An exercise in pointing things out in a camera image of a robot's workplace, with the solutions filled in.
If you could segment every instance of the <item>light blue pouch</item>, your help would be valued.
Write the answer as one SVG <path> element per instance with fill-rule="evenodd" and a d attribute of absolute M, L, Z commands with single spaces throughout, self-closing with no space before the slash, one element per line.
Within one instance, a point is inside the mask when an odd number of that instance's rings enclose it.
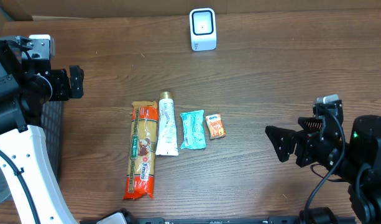
<path fill-rule="evenodd" d="M 184 135 L 180 149 L 204 149 L 204 110 L 181 113 L 180 117 L 183 121 Z"/>

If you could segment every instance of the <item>small orange snack packet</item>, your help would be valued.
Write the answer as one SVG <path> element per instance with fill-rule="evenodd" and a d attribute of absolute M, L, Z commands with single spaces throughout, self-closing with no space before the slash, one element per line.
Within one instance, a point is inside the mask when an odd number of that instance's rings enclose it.
<path fill-rule="evenodd" d="M 216 139 L 226 136 L 225 129 L 223 128 L 221 114 L 214 114 L 205 117 L 210 135 L 210 139 Z"/>

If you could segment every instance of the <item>brown table surface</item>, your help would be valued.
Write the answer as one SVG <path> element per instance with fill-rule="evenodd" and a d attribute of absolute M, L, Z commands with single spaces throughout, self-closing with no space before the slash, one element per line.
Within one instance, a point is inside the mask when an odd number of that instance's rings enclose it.
<path fill-rule="evenodd" d="M 218 47 L 192 52 L 188 16 L 10 22 L 4 35 L 51 34 L 53 68 L 80 65 L 85 95 L 65 104 L 60 188 L 78 220 L 120 208 L 135 217 L 297 215 L 319 182 L 295 156 L 278 161 L 266 125 L 300 129 L 316 96 L 337 93 L 353 120 L 381 115 L 381 10 L 217 15 Z M 227 136 L 158 157 L 154 199 L 122 200 L 131 102 L 175 95 L 180 113 L 221 113 Z M 312 207 L 354 215 L 348 184 L 326 183 Z M 0 223 L 17 223 L 12 202 Z"/>

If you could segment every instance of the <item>wire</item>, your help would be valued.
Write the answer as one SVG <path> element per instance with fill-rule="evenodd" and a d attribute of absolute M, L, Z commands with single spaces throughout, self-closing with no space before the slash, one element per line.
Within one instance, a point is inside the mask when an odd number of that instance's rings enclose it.
<path fill-rule="evenodd" d="M 363 165 L 360 167 L 360 169 L 357 173 L 355 188 L 356 188 L 356 195 L 359 198 L 360 198 L 360 179 L 362 177 L 363 172 L 368 170 L 368 169 L 371 169 L 371 166 L 366 164 L 366 163 L 363 163 Z"/>
<path fill-rule="evenodd" d="M 313 200 L 313 197 L 316 195 L 316 193 L 320 190 L 321 186 L 323 186 L 323 184 L 325 183 L 325 181 L 329 178 L 329 176 L 331 174 L 334 173 L 334 171 L 338 168 L 338 166 L 340 165 L 341 161 L 344 159 L 345 157 L 345 148 L 346 148 L 346 140 L 345 140 L 345 134 L 344 134 L 344 130 L 342 129 L 342 126 L 341 124 L 339 123 L 338 119 L 332 115 L 331 113 L 329 113 L 328 111 L 326 112 L 326 115 L 330 116 L 334 121 L 335 123 L 337 124 L 338 126 L 338 129 L 340 130 L 340 133 L 341 133 L 341 139 L 342 139 L 342 151 L 341 151 L 341 155 L 339 156 L 339 159 L 338 161 L 335 163 L 335 165 L 333 166 L 333 168 L 328 171 L 328 173 L 323 177 L 323 179 L 320 181 L 320 183 L 316 186 L 316 188 L 314 188 L 314 190 L 312 191 L 312 193 L 310 194 L 308 200 L 306 201 L 306 204 L 305 204 L 305 209 L 304 209 L 304 214 L 303 214 L 303 219 L 305 220 L 306 224 L 309 223 L 309 206 L 310 204 L 312 203 L 312 200 Z"/>
<path fill-rule="evenodd" d="M 15 163 L 13 163 L 12 160 L 9 157 L 7 157 L 5 155 L 5 153 L 3 153 L 1 150 L 0 150 L 0 156 L 1 156 L 2 159 L 4 159 L 6 161 L 6 163 L 8 163 L 8 165 L 14 171 L 16 177 L 19 179 L 19 182 L 21 183 L 23 191 L 24 191 L 24 193 L 25 193 L 25 195 L 27 197 L 27 201 L 29 202 L 31 212 L 33 213 L 33 218 L 34 218 L 35 224 L 41 224 L 39 215 L 37 213 L 37 209 L 35 208 L 35 204 L 34 204 L 33 198 L 31 197 L 31 194 L 30 194 L 30 190 L 27 187 L 27 184 L 24 181 L 24 178 L 22 176 L 23 170 L 19 170 L 16 167 Z"/>
<path fill-rule="evenodd" d="M 319 173 L 317 173 L 315 170 L 314 170 L 314 167 L 315 166 L 323 166 L 321 164 L 313 164 L 310 166 L 310 169 L 312 170 L 312 173 L 316 174 L 317 176 L 321 177 L 321 178 L 324 178 L 322 175 L 320 175 Z M 330 181 L 330 182 L 346 182 L 346 180 L 342 179 L 342 178 L 338 178 L 338 179 L 327 179 L 327 181 Z"/>

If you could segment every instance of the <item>toothpaste tube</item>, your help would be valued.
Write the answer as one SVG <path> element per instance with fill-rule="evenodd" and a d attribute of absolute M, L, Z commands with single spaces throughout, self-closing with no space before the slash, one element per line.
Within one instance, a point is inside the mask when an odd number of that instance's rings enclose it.
<path fill-rule="evenodd" d="M 173 98 L 170 92 L 162 92 L 158 103 L 158 141 L 156 155 L 177 156 L 177 126 L 173 112 Z"/>

